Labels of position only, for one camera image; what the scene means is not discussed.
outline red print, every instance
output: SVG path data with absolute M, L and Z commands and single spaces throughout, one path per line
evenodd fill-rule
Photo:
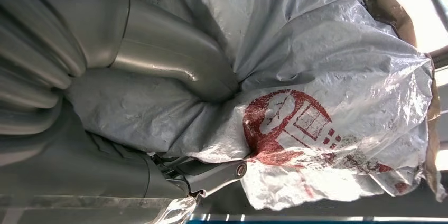
M 314 98 L 303 92 L 283 89 L 252 101 L 244 112 L 243 128 L 248 145 L 253 150 L 253 159 L 268 165 L 303 167 L 290 161 L 304 152 L 285 148 L 316 149 L 322 152 L 321 159 L 332 165 L 336 157 L 333 152 L 342 138 L 331 128 L 331 122 L 326 110 Z M 361 172 L 373 171 L 364 169 L 351 158 L 345 163 Z M 390 170 L 379 163 L 369 166 L 379 172 Z

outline red printed logo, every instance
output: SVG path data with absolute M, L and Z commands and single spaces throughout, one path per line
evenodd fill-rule
M 244 112 L 243 128 L 253 151 L 252 159 L 267 165 L 331 166 L 336 158 L 335 148 L 343 140 L 332 128 L 331 118 L 322 105 L 292 89 L 278 90 L 252 101 Z M 391 170 L 353 155 L 344 156 L 338 165 L 355 167 L 361 173 Z

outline bolt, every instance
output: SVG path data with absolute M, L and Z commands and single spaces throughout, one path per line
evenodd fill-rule
M 237 167 L 237 177 L 240 178 L 244 174 L 246 174 L 246 165 L 245 164 L 241 164 L 241 165 L 239 165 Z

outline plastic bag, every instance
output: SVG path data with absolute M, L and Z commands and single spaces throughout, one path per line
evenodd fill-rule
M 68 91 L 88 130 L 167 157 L 248 157 L 242 183 L 255 208 L 401 195 L 419 183 L 431 61 L 359 0 L 169 1 L 219 42 L 241 92 L 213 105 L 175 80 L 93 70 Z

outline blue edge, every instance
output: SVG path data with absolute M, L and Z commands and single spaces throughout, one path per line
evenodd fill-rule
M 417 224 L 417 223 L 434 223 L 432 221 L 221 221 L 221 220 L 214 220 L 214 221 L 201 221 L 201 220 L 190 220 L 187 223 L 189 224 L 237 224 L 237 223 L 249 223 L 249 224 L 256 224 L 256 223 L 278 223 L 278 224 L 290 224 L 290 223 L 300 223 L 300 224 Z

